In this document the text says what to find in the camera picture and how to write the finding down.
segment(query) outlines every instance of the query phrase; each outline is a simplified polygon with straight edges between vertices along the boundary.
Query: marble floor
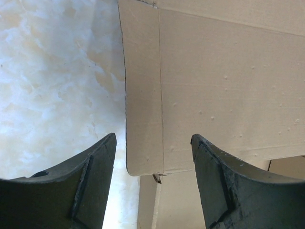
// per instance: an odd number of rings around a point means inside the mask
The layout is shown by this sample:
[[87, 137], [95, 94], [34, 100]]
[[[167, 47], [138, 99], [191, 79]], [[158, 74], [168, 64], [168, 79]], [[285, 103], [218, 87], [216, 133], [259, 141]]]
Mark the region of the marble floor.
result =
[[29, 177], [115, 132], [103, 228], [135, 229], [124, 77], [117, 0], [0, 0], [0, 177]]

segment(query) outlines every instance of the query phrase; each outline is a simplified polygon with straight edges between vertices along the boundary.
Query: white marble surface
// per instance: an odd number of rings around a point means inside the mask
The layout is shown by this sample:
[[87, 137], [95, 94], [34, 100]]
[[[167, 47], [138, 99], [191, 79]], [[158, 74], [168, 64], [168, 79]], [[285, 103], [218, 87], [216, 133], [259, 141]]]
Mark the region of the white marble surface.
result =
[[0, 177], [31, 176], [115, 132], [103, 228], [135, 229], [124, 76], [116, 0], [0, 0]]

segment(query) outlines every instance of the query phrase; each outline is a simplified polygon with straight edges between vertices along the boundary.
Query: cardboard box flap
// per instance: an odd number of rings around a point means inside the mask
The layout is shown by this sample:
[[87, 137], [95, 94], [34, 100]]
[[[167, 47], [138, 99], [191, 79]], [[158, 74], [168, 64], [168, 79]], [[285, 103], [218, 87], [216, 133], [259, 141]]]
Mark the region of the cardboard box flap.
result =
[[131, 175], [192, 170], [196, 133], [248, 162], [304, 154], [302, 3], [149, 3], [119, 1]]

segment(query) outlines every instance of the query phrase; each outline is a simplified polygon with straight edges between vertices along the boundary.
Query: floor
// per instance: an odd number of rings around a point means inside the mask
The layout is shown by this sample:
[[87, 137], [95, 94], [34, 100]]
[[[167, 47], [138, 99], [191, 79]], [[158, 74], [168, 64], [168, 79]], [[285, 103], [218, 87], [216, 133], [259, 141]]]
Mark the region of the floor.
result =
[[117, 0], [2, 0], [0, 53], [0, 177], [29, 177], [115, 132], [103, 228], [135, 229]]

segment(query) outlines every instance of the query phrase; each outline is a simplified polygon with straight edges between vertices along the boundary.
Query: black plastic part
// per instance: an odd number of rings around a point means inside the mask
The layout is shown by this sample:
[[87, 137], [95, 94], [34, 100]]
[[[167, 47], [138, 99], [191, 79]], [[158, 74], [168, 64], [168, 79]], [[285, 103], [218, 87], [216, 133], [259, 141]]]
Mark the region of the black plastic part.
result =
[[207, 229], [305, 229], [305, 180], [254, 167], [193, 135]]
[[101, 229], [116, 136], [30, 178], [0, 180], [0, 228]]

